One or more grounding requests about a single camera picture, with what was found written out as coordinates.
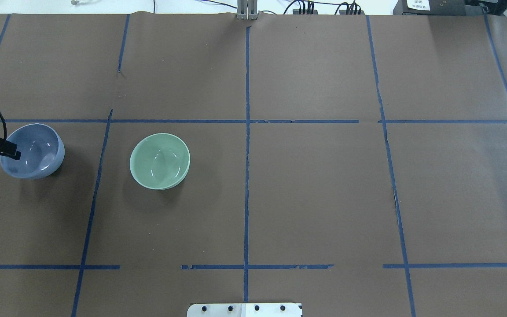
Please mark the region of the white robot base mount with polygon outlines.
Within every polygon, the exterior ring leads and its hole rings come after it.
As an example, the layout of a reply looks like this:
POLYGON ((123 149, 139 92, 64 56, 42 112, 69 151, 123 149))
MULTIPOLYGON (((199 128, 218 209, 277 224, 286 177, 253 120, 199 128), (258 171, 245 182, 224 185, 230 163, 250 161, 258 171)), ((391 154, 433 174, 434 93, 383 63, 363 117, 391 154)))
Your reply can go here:
POLYGON ((196 303, 187 317, 302 317, 301 303, 196 303))

